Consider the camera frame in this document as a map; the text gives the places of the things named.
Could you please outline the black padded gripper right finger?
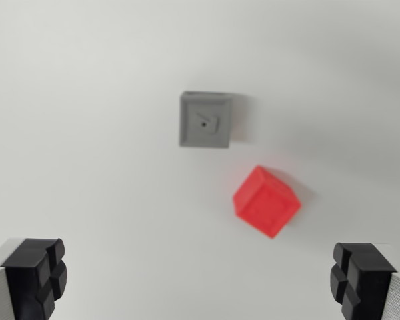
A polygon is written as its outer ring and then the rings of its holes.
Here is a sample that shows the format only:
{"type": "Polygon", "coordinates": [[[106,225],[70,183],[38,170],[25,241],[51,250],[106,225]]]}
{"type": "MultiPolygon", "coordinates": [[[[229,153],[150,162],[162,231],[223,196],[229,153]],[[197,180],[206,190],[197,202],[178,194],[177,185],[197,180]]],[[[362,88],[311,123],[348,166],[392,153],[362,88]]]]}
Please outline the black padded gripper right finger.
{"type": "Polygon", "coordinates": [[[345,319],[400,319],[400,273],[373,243],[336,243],[330,289],[345,319]]]}

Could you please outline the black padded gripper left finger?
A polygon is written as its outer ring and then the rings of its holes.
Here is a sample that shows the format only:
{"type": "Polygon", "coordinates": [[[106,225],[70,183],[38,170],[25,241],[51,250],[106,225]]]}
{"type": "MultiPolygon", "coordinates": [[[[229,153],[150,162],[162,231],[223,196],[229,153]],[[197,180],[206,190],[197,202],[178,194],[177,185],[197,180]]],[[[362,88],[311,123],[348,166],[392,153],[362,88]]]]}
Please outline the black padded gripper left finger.
{"type": "Polygon", "coordinates": [[[67,284],[63,240],[10,238],[0,246],[0,320],[46,320],[67,284]]]}

